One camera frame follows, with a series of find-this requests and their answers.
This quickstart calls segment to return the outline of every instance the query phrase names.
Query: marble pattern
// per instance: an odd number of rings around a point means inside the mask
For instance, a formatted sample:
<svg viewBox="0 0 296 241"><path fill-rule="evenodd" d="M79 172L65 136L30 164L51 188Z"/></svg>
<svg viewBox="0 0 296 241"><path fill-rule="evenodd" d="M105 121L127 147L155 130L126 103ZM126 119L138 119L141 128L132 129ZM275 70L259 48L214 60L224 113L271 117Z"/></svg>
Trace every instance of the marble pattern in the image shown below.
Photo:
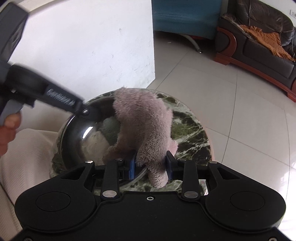
<svg viewBox="0 0 296 241"><path fill-rule="evenodd" d="M208 161L212 160L211 157L211 147L208 141L208 137L205 133L200 122L197 120L195 115L185 106L182 102L177 99L158 92L155 90L142 89L143 91L151 91L161 98L165 105L172 109L173 111L173 121L171 128L172 139L178 142L178 150L175 158L184 158L187 160L195 160L198 165L207 165ZM106 96L113 96L114 91L102 94L88 103L100 99ZM55 156L52 160L50 176L53 177L62 171L64 167L62 164L62 158L59 155L59 148L61 142L61 136L65 125L61 128L59 132L59 137L55 146ZM206 191L205 181L200 180L200 185L203 192ZM163 188L154 188L148 180L148 176L145 175L139 180L134 180L128 185L124 185L120 188L121 191L178 191L181 192L182 181L174 180L169 181L168 184ZM95 194L99 195L100 190L97 188Z"/></svg>

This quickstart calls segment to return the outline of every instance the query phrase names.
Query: black robotic gripper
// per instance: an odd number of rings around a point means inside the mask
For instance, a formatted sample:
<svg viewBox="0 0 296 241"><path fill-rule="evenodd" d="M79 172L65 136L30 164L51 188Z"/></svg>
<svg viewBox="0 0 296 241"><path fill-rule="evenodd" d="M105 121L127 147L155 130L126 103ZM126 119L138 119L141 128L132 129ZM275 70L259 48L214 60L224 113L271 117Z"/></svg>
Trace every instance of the black robotic gripper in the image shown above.
<svg viewBox="0 0 296 241"><path fill-rule="evenodd" d="M130 160L86 162L22 193L15 213L23 231L13 241L289 240L278 229L286 209L276 191L220 163L176 160L167 152L170 180L182 192L123 192ZM101 194L93 194L103 179ZM208 195L201 195L205 179Z"/></svg>

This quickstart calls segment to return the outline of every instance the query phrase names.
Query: wooden sofa base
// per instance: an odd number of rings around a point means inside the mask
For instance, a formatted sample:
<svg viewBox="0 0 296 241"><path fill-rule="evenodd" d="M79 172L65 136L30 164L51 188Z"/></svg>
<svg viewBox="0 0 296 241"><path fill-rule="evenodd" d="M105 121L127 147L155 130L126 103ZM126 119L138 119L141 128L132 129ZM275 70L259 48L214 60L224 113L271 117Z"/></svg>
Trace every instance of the wooden sofa base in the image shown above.
<svg viewBox="0 0 296 241"><path fill-rule="evenodd" d="M226 55L220 54L220 53L216 53L216 57L214 58L214 61L224 64L224 65L228 65L230 63L235 64L241 68L244 68L262 78L264 78L265 80L273 83L274 85L276 85L277 87L281 88L282 90L284 90L285 92L287 92L287 96L289 99L291 99L292 101L296 102L296 84L295 84L295 80L292 84L292 89L290 90L288 87L286 87L285 85L283 85L282 83L278 82L276 79L270 77L269 75L261 72L260 70L257 70L253 67L251 67L250 65L247 65L241 61L238 61L234 58L228 57Z"/></svg>

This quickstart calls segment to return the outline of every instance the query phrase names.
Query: blue fabric cover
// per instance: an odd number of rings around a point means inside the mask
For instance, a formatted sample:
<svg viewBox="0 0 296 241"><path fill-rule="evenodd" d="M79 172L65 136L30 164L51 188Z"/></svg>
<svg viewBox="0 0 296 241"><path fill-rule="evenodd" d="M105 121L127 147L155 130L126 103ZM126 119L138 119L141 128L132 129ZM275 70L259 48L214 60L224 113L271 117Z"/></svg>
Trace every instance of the blue fabric cover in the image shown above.
<svg viewBox="0 0 296 241"><path fill-rule="evenodd" d="M221 0L152 0L153 30L214 39Z"/></svg>

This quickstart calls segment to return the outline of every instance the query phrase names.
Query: power outlet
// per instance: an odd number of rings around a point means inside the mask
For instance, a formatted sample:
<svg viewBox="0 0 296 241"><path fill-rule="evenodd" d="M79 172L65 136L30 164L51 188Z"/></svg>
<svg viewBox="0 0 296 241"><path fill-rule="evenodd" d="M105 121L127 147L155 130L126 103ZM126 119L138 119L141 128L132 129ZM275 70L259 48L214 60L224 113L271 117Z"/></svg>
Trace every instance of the power outlet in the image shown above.
<svg viewBox="0 0 296 241"><path fill-rule="evenodd" d="M290 10L290 15L296 18L296 13L292 9Z"/></svg>

